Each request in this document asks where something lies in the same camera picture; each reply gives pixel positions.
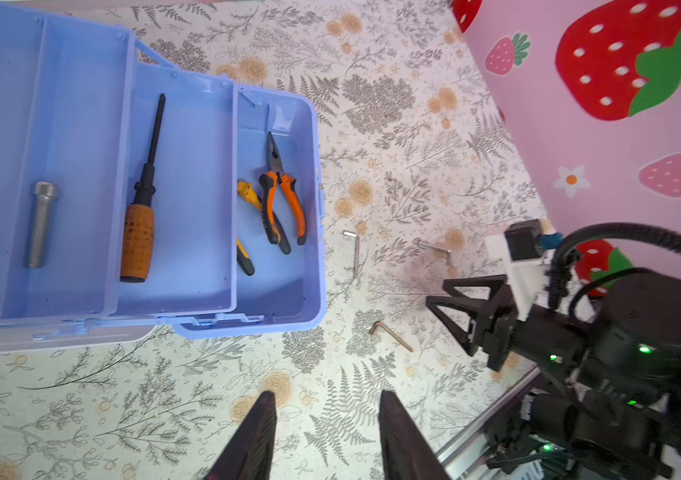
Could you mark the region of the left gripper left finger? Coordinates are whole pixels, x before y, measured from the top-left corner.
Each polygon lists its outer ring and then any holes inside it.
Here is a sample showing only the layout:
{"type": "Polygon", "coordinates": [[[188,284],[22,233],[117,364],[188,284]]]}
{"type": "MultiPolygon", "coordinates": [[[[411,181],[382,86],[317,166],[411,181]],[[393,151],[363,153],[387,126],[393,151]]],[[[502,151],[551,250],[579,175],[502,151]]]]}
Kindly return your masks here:
{"type": "Polygon", "coordinates": [[[262,392],[204,480],[269,480],[276,420],[276,396],[262,392]]]}

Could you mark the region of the small silver metal bit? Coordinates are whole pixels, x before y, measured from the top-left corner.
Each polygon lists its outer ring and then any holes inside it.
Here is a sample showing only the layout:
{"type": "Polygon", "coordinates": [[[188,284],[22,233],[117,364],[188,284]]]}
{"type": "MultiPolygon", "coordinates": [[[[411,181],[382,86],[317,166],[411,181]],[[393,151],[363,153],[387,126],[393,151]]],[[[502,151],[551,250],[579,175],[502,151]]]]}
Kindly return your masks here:
{"type": "Polygon", "coordinates": [[[422,249],[428,249],[428,250],[432,250],[434,252],[439,252],[440,254],[443,254],[445,256],[445,259],[446,259],[446,264],[449,267],[452,267],[454,265],[453,252],[449,248],[444,248],[444,247],[441,247],[441,246],[438,246],[438,245],[430,244],[430,243],[424,242],[422,239],[416,239],[414,241],[414,244],[416,244],[416,246],[419,246],[422,249]]]}

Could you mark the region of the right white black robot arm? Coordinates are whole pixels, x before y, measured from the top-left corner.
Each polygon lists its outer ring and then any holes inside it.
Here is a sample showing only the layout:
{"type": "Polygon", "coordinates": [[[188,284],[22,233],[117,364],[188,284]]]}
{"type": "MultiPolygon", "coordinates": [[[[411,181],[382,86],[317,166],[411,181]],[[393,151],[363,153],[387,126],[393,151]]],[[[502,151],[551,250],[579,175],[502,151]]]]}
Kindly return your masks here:
{"type": "Polygon", "coordinates": [[[590,321],[534,305],[522,312],[505,276],[448,280],[427,307],[492,370],[511,355],[540,374],[490,428],[488,466],[556,458],[607,479],[671,478],[681,456],[681,280],[634,268],[608,277],[590,321]]]}

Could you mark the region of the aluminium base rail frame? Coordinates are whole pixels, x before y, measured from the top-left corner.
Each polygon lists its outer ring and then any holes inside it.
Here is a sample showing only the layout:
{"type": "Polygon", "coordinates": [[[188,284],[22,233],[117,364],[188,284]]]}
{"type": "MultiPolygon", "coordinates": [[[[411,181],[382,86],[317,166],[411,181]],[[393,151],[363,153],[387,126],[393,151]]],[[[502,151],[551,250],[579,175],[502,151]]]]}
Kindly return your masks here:
{"type": "Polygon", "coordinates": [[[540,462],[517,466],[510,473],[490,469],[488,460],[495,455],[491,428],[501,421],[519,415],[523,397],[539,379],[540,369],[533,368],[511,390],[505,393],[464,430],[437,452],[438,460],[451,479],[543,479],[540,462]]]}

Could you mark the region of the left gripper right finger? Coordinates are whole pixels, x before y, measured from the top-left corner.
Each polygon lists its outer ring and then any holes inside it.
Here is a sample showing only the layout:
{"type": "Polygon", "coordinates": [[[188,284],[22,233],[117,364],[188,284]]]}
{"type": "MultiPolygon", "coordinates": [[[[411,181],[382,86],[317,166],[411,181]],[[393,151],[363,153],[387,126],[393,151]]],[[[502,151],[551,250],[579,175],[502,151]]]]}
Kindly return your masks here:
{"type": "Polygon", "coordinates": [[[386,479],[450,480],[394,391],[382,392],[379,423],[386,479]]]}

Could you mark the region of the yellow black combination pliers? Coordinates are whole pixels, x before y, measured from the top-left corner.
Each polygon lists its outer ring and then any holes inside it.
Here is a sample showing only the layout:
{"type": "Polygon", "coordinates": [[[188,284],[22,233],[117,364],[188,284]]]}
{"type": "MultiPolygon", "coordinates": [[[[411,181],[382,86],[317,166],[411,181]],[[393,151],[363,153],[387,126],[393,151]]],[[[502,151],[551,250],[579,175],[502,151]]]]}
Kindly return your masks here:
{"type": "Polygon", "coordinates": [[[260,214],[262,213],[262,200],[256,194],[252,183],[238,180],[236,192],[238,192],[240,200],[248,205],[248,212],[244,216],[244,227],[242,228],[244,230],[242,234],[244,240],[236,240],[236,247],[238,247],[236,260],[238,260],[238,265],[240,265],[244,274],[253,276],[256,273],[256,264],[252,260],[252,253],[256,255],[256,258],[260,259],[268,253],[276,252],[278,247],[282,254],[288,255],[292,253],[292,246],[290,246],[290,242],[286,239],[286,232],[284,232],[284,227],[282,227],[278,216],[274,216],[276,232],[278,232],[278,243],[276,245],[268,243],[268,237],[260,232],[256,222],[260,220],[260,214]]]}

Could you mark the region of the silver hex key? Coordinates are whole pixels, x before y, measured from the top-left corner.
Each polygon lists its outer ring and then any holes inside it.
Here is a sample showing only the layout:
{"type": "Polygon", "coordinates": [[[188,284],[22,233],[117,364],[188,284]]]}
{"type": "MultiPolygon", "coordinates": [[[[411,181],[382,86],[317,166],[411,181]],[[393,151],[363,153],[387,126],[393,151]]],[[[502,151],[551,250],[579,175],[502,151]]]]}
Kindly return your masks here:
{"type": "Polygon", "coordinates": [[[343,235],[354,241],[353,279],[356,280],[360,274],[361,238],[357,232],[351,230],[344,230],[343,235]]]}

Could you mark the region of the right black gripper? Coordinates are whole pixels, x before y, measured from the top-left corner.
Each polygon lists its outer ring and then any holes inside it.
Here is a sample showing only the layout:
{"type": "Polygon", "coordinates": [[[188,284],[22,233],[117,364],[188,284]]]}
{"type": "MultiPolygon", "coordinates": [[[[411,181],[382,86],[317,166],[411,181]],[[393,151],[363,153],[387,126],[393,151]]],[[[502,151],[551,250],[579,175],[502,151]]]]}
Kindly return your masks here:
{"type": "MultiPolygon", "coordinates": [[[[428,296],[426,306],[464,352],[473,357],[481,346],[474,342],[477,321],[487,313],[488,306],[503,303],[512,295],[508,277],[501,274],[447,279],[443,290],[448,296],[428,296]],[[462,328],[445,309],[467,314],[468,326],[462,328]]],[[[538,305],[533,306],[525,321],[518,320],[514,303],[503,306],[492,316],[492,325],[484,336],[488,368],[500,371],[510,354],[516,353],[543,371],[564,378],[582,363],[590,329],[586,322],[538,305]]]]}

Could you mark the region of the blue white plastic toolbox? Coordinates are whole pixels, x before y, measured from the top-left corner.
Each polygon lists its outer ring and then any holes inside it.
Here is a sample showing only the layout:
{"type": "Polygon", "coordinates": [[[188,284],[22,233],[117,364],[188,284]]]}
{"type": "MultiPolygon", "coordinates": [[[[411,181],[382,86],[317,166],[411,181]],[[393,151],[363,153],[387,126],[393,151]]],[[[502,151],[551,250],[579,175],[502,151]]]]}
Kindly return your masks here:
{"type": "Polygon", "coordinates": [[[304,96],[186,71],[122,26],[0,3],[0,352],[316,327],[326,314],[318,116],[304,96]],[[126,208],[166,94],[148,279],[120,281],[126,208]],[[253,276],[238,180],[280,248],[253,276]],[[58,186],[46,259],[26,268],[38,181],[58,186]]]}

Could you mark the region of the thin metal pin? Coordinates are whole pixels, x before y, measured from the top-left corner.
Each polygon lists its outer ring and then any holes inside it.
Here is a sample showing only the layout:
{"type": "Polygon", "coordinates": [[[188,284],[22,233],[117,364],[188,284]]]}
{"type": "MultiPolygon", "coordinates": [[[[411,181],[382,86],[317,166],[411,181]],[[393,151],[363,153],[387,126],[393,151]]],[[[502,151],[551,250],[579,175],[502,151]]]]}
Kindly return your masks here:
{"type": "Polygon", "coordinates": [[[400,336],[398,333],[394,332],[385,322],[376,321],[369,330],[370,335],[375,335],[377,332],[382,331],[390,335],[398,344],[402,345],[408,352],[413,353],[415,350],[400,336]]]}

